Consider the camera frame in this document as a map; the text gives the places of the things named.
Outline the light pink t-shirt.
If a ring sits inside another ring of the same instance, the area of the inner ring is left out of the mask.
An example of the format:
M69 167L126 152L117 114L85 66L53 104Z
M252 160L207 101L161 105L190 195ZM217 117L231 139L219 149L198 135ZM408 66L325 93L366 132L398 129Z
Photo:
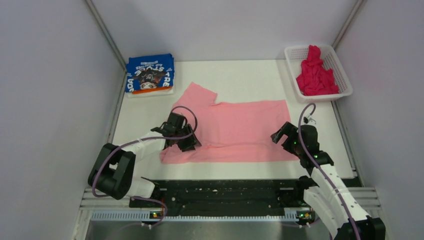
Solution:
M291 120L285 100L216 102L217 93L191 83L174 103L175 113L198 121L201 146L182 152L173 145L160 153L163 164L288 162L297 158L272 142Z

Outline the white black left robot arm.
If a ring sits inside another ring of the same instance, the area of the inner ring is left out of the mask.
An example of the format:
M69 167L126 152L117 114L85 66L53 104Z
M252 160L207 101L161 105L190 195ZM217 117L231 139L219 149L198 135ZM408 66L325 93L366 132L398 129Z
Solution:
M195 118L191 124L184 115L171 112L165 122L141 138L122 145L106 143L87 180L92 195L116 200L141 198L147 206L156 206L161 194L155 190L156 185L151 180L135 175L136 163L173 146L181 152L194 151L201 146L195 135L197 127L198 119Z

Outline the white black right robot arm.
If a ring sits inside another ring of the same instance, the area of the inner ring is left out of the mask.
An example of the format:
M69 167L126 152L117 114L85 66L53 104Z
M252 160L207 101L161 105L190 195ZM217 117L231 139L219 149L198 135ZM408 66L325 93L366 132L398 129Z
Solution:
M384 240L384 222L372 217L354 198L330 155L320 149L316 127L296 127L287 121L271 140L276 144L283 136L287 137L283 149L296 156L308 173L296 181L294 202L310 206L334 240Z

